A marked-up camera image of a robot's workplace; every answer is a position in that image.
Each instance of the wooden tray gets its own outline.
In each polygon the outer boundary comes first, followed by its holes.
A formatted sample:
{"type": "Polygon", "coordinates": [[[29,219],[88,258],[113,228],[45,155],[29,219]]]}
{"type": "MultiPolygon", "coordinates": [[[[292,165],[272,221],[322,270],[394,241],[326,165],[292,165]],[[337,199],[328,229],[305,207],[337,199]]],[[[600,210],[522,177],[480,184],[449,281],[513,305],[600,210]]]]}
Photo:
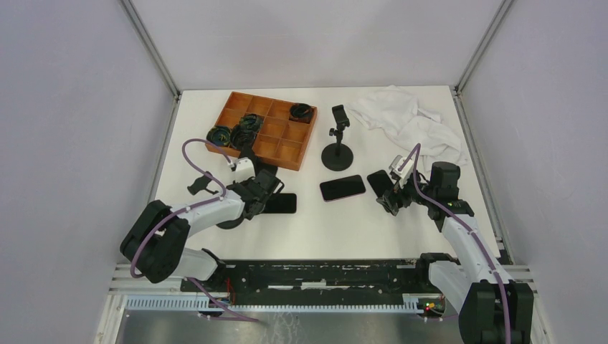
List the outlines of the wooden tray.
{"type": "MultiPolygon", "coordinates": [[[[310,123],[299,123],[289,120],[292,105],[293,102],[233,92],[215,125],[232,129],[247,113],[262,116],[264,124],[253,144],[255,155],[264,163],[299,171],[317,120],[317,107],[312,107],[314,113],[310,123]]],[[[219,153],[212,146],[206,146],[208,151],[219,153]]],[[[229,156],[238,157],[240,154],[232,147],[223,147],[222,150],[229,156]]]]}

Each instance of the phone screen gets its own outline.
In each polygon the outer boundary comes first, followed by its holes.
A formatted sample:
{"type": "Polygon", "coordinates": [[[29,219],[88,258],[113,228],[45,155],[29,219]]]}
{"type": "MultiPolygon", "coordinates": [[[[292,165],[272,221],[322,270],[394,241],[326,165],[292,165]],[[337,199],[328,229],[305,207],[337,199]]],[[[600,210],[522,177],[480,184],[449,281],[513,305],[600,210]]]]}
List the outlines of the phone screen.
{"type": "Polygon", "coordinates": [[[365,184],[359,175],[326,181],[321,183],[320,187],[325,201],[335,201],[365,193],[365,184]]]}
{"type": "Polygon", "coordinates": [[[385,170],[380,170],[378,172],[374,172],[367,176],[367,181],[371,188],[374,190],[376,197],[382,197],[386,190],[389,190],[393,187],[393,181],[386,173],[385,170]]]}
{"type": "Polygon", "coordinates": [[[266,202],[262,214],[295,214],[297,204],[295,193],[279,193],[266,202]]]}

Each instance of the round black base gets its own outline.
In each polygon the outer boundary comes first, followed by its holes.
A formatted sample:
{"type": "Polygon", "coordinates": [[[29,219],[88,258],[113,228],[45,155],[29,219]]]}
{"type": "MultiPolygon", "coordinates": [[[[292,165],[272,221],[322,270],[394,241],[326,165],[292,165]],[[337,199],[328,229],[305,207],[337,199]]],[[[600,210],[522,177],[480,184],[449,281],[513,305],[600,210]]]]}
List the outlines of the round black base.
{"type": "Polygon", "coordinates": [[[243,215],[241,215],[236,220],[224,221],[224,222],[217,224],[216,226],[218,226],[221,229],[233,229],[236,226],[242,224],[244,220],[245,220],[245,218],[243,217],[243,215]]]}
{"type": "Polygon", "coordinates": [[[340,155],[336,155],[337,143],[332,143],[323,149],[321,161],[332,171],[344,171],[353,163],[353,151],[347,146],[340,147],[340,155]]]}

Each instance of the white cloth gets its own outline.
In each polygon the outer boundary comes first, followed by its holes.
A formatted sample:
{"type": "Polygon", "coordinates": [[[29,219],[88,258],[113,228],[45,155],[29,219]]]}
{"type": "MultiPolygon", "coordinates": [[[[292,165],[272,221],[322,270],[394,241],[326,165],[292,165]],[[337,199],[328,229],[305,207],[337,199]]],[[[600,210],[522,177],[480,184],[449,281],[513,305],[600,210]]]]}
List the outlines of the white cloth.
{"type": "Polygon", "coordinates": [[[418,98],[397,86],[374,91],[344,108],[367,129],[382,128],[393,143],[408,152],[420,142],[425,171],[431,171],[435,161],[459,166],[467,163],[461,140],[441,124],[441,114],[418,108],[418,98]]]}

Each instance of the white tabletop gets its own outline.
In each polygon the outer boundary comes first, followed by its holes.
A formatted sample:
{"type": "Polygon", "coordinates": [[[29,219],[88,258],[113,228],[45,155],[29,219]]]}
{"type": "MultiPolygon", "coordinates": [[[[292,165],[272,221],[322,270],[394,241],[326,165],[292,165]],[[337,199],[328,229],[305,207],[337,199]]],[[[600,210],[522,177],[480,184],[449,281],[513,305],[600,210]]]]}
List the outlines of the white tabletop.
{"type": "MultiPolygon", "coordinates": [[[[353,165],[346,171],[333,172],[321,163],[321,151],[336,140],[328,135],[329,129],[336,124],[331,107],[356,100],[377,88],[239,90],[318,107],[318,119],[300,171],[279,168],[277,172],[277,177],[285,183],[283,192],[298,195],[298,210],[296,214],[260,214],[231,230],[214,226],[194,235],[186,246],[210,249],[222,259],[398,259],[417,258],[425,252],[446,252],[454,256],[454,250],[429,219],[425,207],[412,204],[394,217],[376,203],[366,177],[377,170],[386,170],[397,154],[407,154],[386,138],[382,130],[366,130],[357,119],[351,118],[351,126],[344,132],[344,143],[354,153],[353,165]],[[366,193],[332,202],[323,200],[319,183],[355,174],[365,180],[366,193]]],[[[421,108],[442,113],[444,123],[465,142],[448,86],[408,87],[407,91],[419,98],[421,108]]],[[[183,93],[156,192],[157,199],[165,204],[200,199],[201,193],[192,196],[186,190],[200,175],[182,158],[181,145],[189,138],[206,136],[230,92],[204,90],[183,93]]],[[[203,144],[191,143],[188,153],[195,163],[220,180],[232,180],[232,172],[224,158],[208,152],[203,144]]],[[[473,208],[483,237],[498,256],[498,245],[471,163],[461,168],[458,183],[460,198],[473,208]]]]}

